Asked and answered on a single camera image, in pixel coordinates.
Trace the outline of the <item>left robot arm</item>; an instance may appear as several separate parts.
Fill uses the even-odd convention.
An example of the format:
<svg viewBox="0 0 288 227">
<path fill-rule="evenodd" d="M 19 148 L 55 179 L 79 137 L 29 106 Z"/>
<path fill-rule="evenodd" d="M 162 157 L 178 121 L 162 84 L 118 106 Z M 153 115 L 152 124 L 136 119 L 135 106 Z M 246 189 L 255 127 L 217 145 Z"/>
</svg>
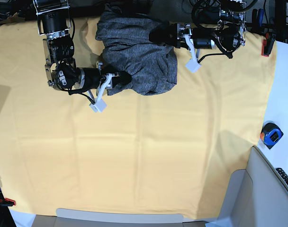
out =
<svg viewBox="0 0 288 227">
<path fill-rule="evenodd" d="M 242 45 L 246 11 L 250 8 L 243 0 L 191 0 L 192 24 L 170 24 L 160 26 L 149 34 L 155 44 L 167 44 L 185 48 L 194 53 L 198 62 L 199 50 L 219 49 L 219 55 L 229 59 Z"/>
</svg>

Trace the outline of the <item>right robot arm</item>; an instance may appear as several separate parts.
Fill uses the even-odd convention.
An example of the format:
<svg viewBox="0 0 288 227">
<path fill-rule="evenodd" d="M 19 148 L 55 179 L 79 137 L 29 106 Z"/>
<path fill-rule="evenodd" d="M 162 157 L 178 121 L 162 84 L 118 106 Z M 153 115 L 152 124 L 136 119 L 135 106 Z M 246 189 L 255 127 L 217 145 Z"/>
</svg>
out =
<svg viewBox="0 0 288 227">
<path fill-rule="evenodd" d="M 96 105 L 105 90 L 117 85 L 127 85 L 132 77 L 111 66 L 103 67 L 97 62 L 96 68 L 79 68 L 74 58 L 75 22 L 70 17 L 70 5 L 66 0 L 35 0 L 39 35 L 44 35 L 45 72 L 47 83 L 55 90 L 68 95 L 82 95 Z"/>
</svg>

